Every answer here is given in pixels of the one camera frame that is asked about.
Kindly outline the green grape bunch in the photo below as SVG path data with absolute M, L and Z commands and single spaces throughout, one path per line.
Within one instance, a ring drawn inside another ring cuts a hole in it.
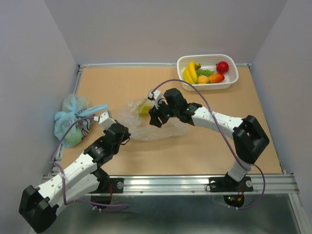
M 198 76 L 207 76 L 207 77 L 209 77 L 209 76 L 215 74 L 215 72 L 214 72 L 214 71 L 211 71 L 211 70 L 202 70 L 202 69 L 199 69 L 199 70 L 196 71 L 196 74 L 197 74 Z

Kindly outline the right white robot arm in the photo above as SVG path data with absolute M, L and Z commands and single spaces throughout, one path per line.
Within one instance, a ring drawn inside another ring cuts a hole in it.
M 229 190 L 241 186 L 243 177 L 270 143 L 254 116 L 239 118 L 210 111 L 201 104 L 188 103 L 177 88 L 169 89 L 164 94 L 158 90 L 151 91 L 148 99 L 155 103 L 149 111 L 150 125 L 160 128 L 170 118 L 176 117 L 183 123 L 219 132 L 224 139 L 233 140 L 235 162 L 224 178 Z

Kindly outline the aluminium front rail frame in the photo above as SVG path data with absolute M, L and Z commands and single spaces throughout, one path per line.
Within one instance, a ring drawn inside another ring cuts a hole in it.
M 115 195 L 227 195 L 212 193 L 205 190 L 209 178 L 216 175 L 176 175 L 176 176 L 112 176 L 124 178 L 123 193 Z M 296 194 L 298 185 L 293 175 L 267 174 L 249 175 L 253 184 L 251 194 Z

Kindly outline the red apple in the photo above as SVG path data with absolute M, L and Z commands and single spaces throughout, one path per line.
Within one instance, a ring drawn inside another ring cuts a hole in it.
M 229 65 L 227 62 L 221 61 L 216 64 L 216 70 L 218 73 L 221 73 L 221 74 L 226 73 L 229 70 Z

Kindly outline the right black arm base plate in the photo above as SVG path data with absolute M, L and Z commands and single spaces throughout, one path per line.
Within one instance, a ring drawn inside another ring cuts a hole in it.
M 243 177 L 240 182 L 226 176 L 217 176 L 209 178 L 205 190 L 212 193 L 238 193 L 252 192 L 254 190 L 252 180 L 249 176 Z

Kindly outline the red-orange mango fruit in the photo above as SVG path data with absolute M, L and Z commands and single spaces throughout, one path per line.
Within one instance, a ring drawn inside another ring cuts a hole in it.
M 213 74 L 211 76 L 208 77 L 208 82 L 215 84 L 215 83 L 221 83 L 223 80 L 225 79 L 223 74 Z

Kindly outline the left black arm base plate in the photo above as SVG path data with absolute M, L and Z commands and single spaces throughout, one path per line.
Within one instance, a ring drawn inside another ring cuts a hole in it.
M 89 194 L 121 194 L 123 193 L 124 178 L 110 177 L 102 180 L 96 189 L 89 192 Z

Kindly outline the yellow banana bunch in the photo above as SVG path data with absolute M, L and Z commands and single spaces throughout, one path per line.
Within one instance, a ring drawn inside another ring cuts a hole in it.
M 196 63 L 194 61 L 191 61 L 187 67 L 185 68 L 183 72 L 183 78 L 186 82 L 190 84 L 197 84 L 198 82 L 198 76 L 197 76 L 197 70 L 201 68 L 200 63 Z

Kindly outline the clear lemon-print plastic bag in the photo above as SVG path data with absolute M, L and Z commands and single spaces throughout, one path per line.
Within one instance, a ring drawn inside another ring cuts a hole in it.
M 189 127 L 177 118 L 170 118 L 161 128 L 149 124 L 150 115 L 140 117 L 137 108 L 140 106 L 154 106 L 154 101 L 137 99 L 130 101 L 117 113 L 118 122 L 128 127 L 131 137 L 135 140 L 154 141 L 169 137 L 185 135 Z

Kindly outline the blue tied plastic bag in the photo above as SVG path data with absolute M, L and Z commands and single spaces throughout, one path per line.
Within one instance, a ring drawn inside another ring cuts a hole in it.
M 95 114 L 107 108 L 107 104 L 92 106 L 88 99 L 70 94 L 63 101 L 62 110 L 55 114 L 54 135 L 65 148 L 78 145 L 88 136 Z

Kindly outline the white perforated plastic basket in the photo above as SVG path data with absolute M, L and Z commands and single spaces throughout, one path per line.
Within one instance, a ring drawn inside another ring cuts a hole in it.
M 227 89 L 238 81 L 239 74 L 235 62 L 231 57 L 224 54 L 191 55 L 179 58 L 177 61 L 177 73 L 179 79 L 184 80 L 184 70 L 192 61 L 194 63 L 199 63 L 202 70 L 214 71 L 215 73 L 217 72 L 216 65 L 219 62 L 226 62 L 229 66 L 228 71 L 224 74 L 225 79 L 223 81 L 218 83 L 194 84 L 194 86 L 200 91 Z

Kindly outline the orange mango fruit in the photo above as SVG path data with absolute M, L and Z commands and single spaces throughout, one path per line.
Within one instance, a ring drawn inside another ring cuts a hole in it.
M 208 84 L 209 78 L 205 75 L 198 76 L 197 84 Z

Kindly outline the yellow star fruit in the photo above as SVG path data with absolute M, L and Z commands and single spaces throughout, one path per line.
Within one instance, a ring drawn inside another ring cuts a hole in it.
M 138 115 L 140 117 L 143 116 L 148 116 L 149 115 L 149 111 L 151 110 L 152 106 L 140 106 L 137 108 L 138 111 Z

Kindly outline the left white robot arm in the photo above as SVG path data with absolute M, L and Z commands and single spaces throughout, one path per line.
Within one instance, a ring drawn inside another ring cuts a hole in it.
M 102 165 L 110 161 L 129 139 L 129 129 L 118 122 L 113 123 L 104 130 L 103 136 L 56 176 L 36 187 L 26 187 L 21 195 L 19 214 L 35 233 L 40 234 L 52 226 L 66 206 L 81 201 L 86 194 L 112 192 L 109 175 Z

